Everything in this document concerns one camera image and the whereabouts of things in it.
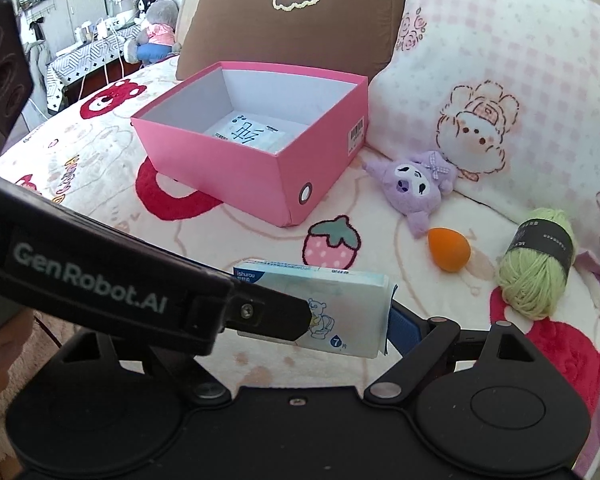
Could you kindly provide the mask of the left hand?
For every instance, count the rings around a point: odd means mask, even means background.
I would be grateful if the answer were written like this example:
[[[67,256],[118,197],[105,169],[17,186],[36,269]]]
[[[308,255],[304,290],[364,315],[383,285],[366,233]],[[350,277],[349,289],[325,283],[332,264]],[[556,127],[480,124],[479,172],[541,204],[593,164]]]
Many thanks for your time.
[[[0,328],[0,394],[9,382],[8,371],[32,333],[33,311],[23,309]]]

